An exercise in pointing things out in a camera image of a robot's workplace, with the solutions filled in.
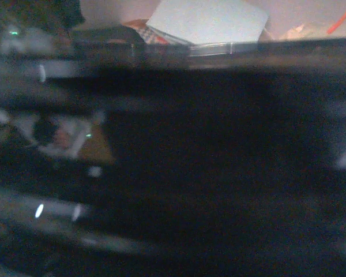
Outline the cream bear paper bag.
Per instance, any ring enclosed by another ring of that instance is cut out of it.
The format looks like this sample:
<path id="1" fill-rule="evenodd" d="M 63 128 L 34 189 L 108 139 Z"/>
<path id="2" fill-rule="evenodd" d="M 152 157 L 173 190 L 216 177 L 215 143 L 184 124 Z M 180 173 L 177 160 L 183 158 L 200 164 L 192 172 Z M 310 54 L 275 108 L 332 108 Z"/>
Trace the cream bear paper bag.
<path id="1" fill-rule="evenodd" d="M 326 31 L 326 33 L 328 35 L 332 34 L 337 28 L 339 28 L 343 23 L 344 21 L 346 20 L 346 11 L 345 13 L 334 23 L 332 24 L 328 30 Z"/>

